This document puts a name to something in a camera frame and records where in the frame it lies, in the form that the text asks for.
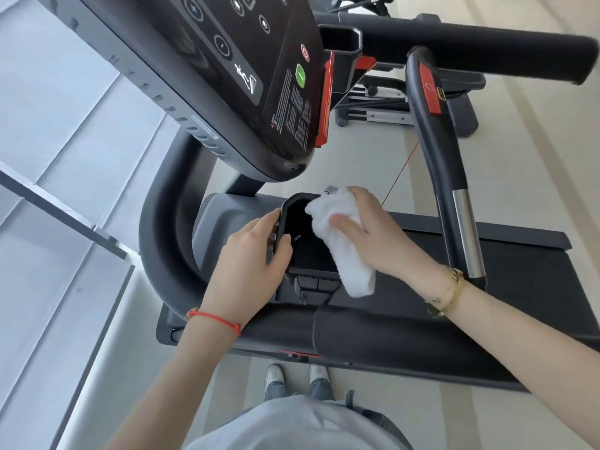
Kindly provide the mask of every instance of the bracelet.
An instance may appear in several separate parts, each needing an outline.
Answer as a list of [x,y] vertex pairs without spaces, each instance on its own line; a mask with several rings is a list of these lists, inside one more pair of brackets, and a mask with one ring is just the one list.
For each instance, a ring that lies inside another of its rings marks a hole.
[[217,322],[220,322],[221,324],[227,325],[230,329],[233,329],[238,336],[240,336],[242,334],[242,326],[238,323],[231,323],[228,322],[227,320],[220,318],[218,316],[214,316],[213,314],[208,314],[207,312],[202,312],[199,311],[199,308],[192,308],[191,310],[188,311],[188,313],[185,315],[185,320],[186,321],[190,321],[191,318],[193,318],[194,316],[202,316],[203,318],[210,318],[213,320],[216,320]]
[[[452,305],[454,305],[454,303],[456,302],[456,300],[458,300],[458,297],[460,297],[461,292],[463,291],[463,287],[464,287],[464,274],[463,274],[463,272],[461,272],[461,270],[459,270],[457,268],[450,268],[450,267],[447,267],[447,268],[452,273],[452,279],[455,282],[455,284],[454,284],[454,291],[452,293],[452,297],[450,298],[450,301],[442,309],[436,308],[434,305],[432,305],[431,303],[427,302],[427,311],[429,311],[429,313],[434,318],[443,318],[444,316],[446,316],[446,311]],[[441,303],[442,300],[440,298],[434,298],[432,300],[432,302],[434,302],[434,303]]]

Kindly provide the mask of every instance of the white shoe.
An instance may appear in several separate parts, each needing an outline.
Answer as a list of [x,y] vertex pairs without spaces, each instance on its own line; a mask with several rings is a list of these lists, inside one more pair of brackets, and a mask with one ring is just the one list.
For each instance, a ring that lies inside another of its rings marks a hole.
[[329,371],[326,367],[322,367],[321,365],[311,365],[308,370],[309,384],[312,385],[315,380],[319,379],[325,379],[327,382],[330,382]]
[[286,384],[286,378],[283,376],[283,371],[279,365],[271,365],[266,369],[265,374],[265,392],[266,388],[273,382],[281,382],[283,385]]

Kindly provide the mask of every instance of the jeans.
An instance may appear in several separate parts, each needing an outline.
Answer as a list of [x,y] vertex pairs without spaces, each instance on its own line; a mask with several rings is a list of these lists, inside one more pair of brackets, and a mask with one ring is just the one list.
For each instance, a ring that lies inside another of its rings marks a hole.
[[[277,398],[286,398],[290,396],[291,393],[288,391],[288,387],[283,382],[278,380],[271,382],[265,391],[265,402],[270,400],[276,400]],[[335,401],[334,391],[331,388],[331,384],[327,379],[321,378],[313,381],[310,385],[310,390],[307,393],[309,398],[313,400],[319,401]],[[379,426],[383,430],[387,431],[389,434],[394,436],[398,441],[400,441],[404,446],[406,446],[407,450],[413,450],[406,436],[400,431],[400,429],[394,425],[394,423],[387,418],[384,414],[375,412],[374,410],[365,409],[363,407],[354,405],[354,390],[350,390],[346,395],[346,403],[339,404],[340,407],[345,406],[346,408],[353,410],[354,412],[362,415],[364,418],[368,419],[371,423]],[[232,422],[236,418],[244,415],[250,409],[244,410],[239,415],[236,415],[234,418],[229,420],[227,423]]]

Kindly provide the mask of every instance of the t-shirt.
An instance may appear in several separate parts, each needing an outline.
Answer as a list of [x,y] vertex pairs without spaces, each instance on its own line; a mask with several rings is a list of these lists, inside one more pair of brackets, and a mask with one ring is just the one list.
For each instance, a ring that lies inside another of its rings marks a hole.
[[304,395],[266,401],[187,450],[406,450],[362,415]]

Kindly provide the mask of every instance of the green button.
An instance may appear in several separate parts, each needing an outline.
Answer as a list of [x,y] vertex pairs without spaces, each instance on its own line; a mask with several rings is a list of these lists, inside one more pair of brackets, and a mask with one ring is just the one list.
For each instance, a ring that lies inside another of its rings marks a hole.
[[304,74],[304,68],[300,65],[296,65],[296,81],[300,88],[304,88],[306,84],[306,74]]

